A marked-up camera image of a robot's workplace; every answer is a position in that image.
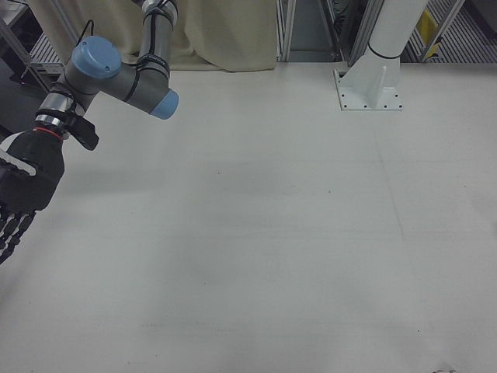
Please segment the black dexterous robot hand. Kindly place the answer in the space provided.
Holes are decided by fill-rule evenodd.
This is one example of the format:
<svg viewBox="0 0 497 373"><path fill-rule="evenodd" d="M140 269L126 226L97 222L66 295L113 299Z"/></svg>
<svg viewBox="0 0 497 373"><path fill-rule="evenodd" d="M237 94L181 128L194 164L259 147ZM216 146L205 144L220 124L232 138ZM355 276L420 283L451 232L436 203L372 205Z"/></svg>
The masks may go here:
<svg viewBox="0 0 497 373"><path fill-rule="evenodd" d="M47 207L64 173L63 140L42 130L1 141L1 261Z"/></svg>

